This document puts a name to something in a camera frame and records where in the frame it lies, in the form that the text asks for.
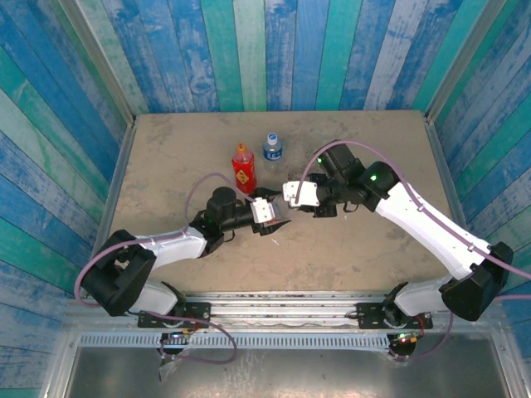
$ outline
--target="water bottle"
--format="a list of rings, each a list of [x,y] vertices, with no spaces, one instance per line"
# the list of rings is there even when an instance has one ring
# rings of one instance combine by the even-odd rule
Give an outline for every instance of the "water bottle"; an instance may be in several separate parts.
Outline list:
[[[264,142],[264,168],[270,172],[278,172],[282,162],[282,141],[275,133],[267,136]]]

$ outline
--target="bottle label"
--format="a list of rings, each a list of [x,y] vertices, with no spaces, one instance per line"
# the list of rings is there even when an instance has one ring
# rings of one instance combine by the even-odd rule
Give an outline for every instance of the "bottle label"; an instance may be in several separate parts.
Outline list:
[[[264,158],[267,160],[279,160],[282,158],[282,148],[275,152],[269,152],[264,149]]]

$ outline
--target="blue wooden wall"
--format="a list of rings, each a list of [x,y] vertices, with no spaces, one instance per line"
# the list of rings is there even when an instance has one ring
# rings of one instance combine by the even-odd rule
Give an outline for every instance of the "blue wooden wall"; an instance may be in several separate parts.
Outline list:
[[[480,43],[436,127],[472,232],[515,251],[531,271],[531,2],[507,0]],[[531,294],[511,275],[507,294]],[[505,302],[531,362],[531,306]]]
[[[487,0],[78,0],[135,114],[426,110]]]
[[[0,1],[0,396],[37,396],[126,129],[57,0]]]

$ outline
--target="red sauce bottle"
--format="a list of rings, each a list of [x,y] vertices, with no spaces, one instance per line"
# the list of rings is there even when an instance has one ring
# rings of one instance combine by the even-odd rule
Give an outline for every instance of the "red sauce bottle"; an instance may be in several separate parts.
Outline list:
[[[232,167],[236,176],[236,186],[244,193],[253,193],[256,188],[255,155],[244,143],[236,145]]]

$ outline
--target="gray metal floor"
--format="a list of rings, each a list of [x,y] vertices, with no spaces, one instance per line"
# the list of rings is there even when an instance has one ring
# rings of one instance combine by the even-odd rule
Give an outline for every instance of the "gray metal floor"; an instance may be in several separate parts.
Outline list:
[[[418,351],[440,337],[427,336]],[[212,359],[226,350],[197,350]],[[182,362],[164,382],[147,348],[80,348],[68,396],[82,397],[476,397],[509,396],[491,342],[456,335],[433,357],[405,364],[356,351],[241,350],[225,366]]]

